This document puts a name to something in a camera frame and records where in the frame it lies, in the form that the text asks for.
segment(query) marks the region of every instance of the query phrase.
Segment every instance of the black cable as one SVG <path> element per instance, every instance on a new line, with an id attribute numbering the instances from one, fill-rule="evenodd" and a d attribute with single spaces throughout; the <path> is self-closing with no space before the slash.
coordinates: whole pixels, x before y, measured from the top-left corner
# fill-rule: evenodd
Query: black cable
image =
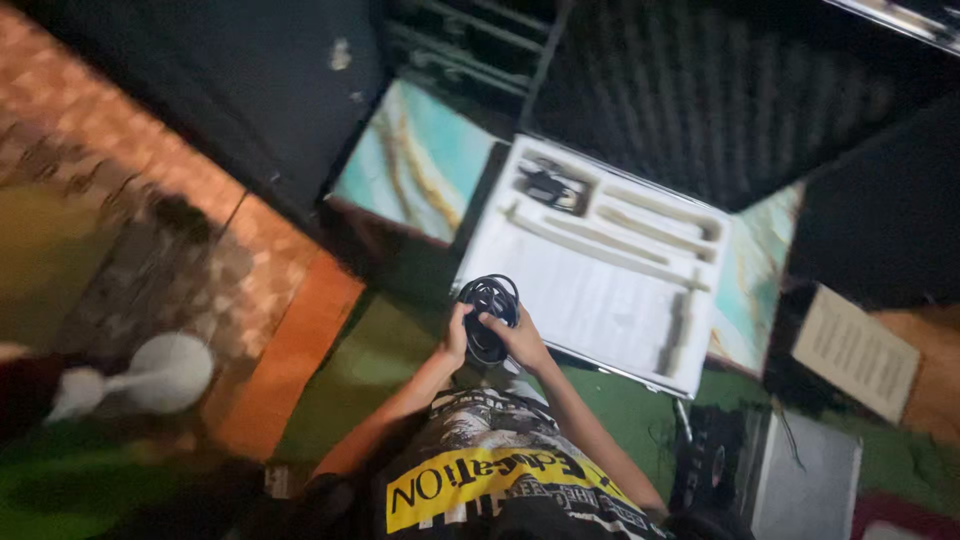
<path id="1" fill-rule="evenodd" d="M 509 283 L 513 293 L 500 280 Z M 520 321 L 520 293 L 516 290 L 516 284 L 502 274 L 490 274 L 464 285 L 457 295 L 457 302 L 473 306 L 473 311 L 464 317 L 468 358 L 472 357 L 489 367 L 503 362 L 507 358 L 507 348 L 496 333 L 483 326 L 478 317 L 480 313 L 489 313 L 510 328 L 515 328 Z"/>

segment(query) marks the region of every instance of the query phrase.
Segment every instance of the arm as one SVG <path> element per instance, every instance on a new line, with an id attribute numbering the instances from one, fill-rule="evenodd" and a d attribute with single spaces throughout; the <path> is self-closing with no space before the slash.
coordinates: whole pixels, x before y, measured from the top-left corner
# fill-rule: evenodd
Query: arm
<path id="1" fill-rule="evenodd" d="M 473 306 L 457 304 L 453 309 L 447 338 L 437 351 L 417 370 L 417 373 L 390 399 L 350 431 L 330 450 L 313 475 L 356 472 L 403 421 L 430 406 L 453 372 L 464 363 L 467 336 L 464 332 L 464 313 Z"/>
<path id="2" fill-rule="evenodd" d="M 580 398 L 543 345 L 537 327 L 530 314 L 520 306 L 520 322 L 510 328 L 487 313 L 480 314 L 484 326 L 503 339 L 510 355 L 527 371 L 532 373 L 546 393 L 550 411 L 560 432 L 577 446 L 623 490 L 627 497 L 640 508 L 652 511 L 658 517 L 667 514 L 660 494 L 650 480 L 616 444 L 600 421 Z"/>

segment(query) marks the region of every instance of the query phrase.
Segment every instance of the cable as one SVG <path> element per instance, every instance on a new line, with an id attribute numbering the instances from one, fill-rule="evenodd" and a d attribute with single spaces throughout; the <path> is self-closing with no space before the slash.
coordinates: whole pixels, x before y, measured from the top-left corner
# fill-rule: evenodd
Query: cable
<path id="1" fill-rule="evenodd" d="M 500 280 L 509 283 L 514 292 L 511 293 Z M 503 362 L 507 358 L 507 348 L 478 317 L 480 313 L 489 313 L 510 328 L 516 328 L 520 320 L 520 293 L 516 284 L 502 274 L 490 274 L 464 285 L 457 295 L 457 302 L 473 306 L 473 311 L 464 316 L 468 357 L 488 367 Z"/>

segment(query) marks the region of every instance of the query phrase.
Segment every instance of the white foam tray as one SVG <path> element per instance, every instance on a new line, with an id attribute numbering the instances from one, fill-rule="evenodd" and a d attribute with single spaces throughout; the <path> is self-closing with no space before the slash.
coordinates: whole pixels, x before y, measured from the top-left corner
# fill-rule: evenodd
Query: white foam tray
<path id="1" fill-rule="evenodd" d="M 591 182 L 586 213 L 524 195 L 523 158 Z M 453 286 L 509 276 L 547 345 L 693 399 L 729 238 L 729 216 L 718 209 L 518 135 Z"/>

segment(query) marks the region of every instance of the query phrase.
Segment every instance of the instruction paper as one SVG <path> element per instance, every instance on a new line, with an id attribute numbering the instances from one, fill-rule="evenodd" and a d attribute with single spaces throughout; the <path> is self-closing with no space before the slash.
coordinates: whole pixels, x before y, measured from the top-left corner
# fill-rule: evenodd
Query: instruction paper
<path id="1" fill-rule="evenodd" d="M 820 285 L 793 357 L 888 421 L 903 414 L 920 352 Z"/>

